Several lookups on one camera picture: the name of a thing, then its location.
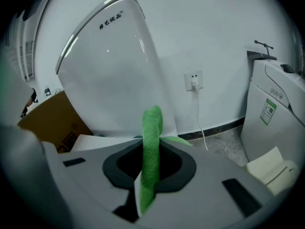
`green sticker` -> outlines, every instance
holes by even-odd
[[[266,100],[263,111],[261,113],[262,121],[268,125],[273,114],[275,113],[276,105],[272,103],[269,99]]]

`floor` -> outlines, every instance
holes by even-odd
[[[229,131],[206,137],[205,142],[209,151],[222,154],[239,166],[244,166],[249,161],[240,140],[242,128],[243,126],[241,125]],[[205,149],[203,138],[190,140],[188,142],[194,147]]]

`white wall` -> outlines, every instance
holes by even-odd
[[[104,0],[52,0],[38,34],[37,85],[51,92],[61,84],[57,59],[75,27]],[[204,129],[245,115],[251,76],[246,51],[264,52],[254,40],[274,46],[271,54],[294,64],[291,32],[275,0],[138,0],[146,16],[174,105],[179,133],[198,131],[196,96],[183,74],[203,71],[200,123]]]

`green towel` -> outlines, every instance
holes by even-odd
[[[144,214],[154,199],[154,186],[160,179],[159,136],[163,130],[163,116],[159,106],[145,110],[142,117],[143,162],[140,182],[140,210]],[[190,145],[177,136],[162,138]]]

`cardboard box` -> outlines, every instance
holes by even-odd
[[[19,121],[18,126],[32,131],[41,141],[53,143],[58,153],[70,152],[80,134],[93,135],[65,92],[38,105]]]

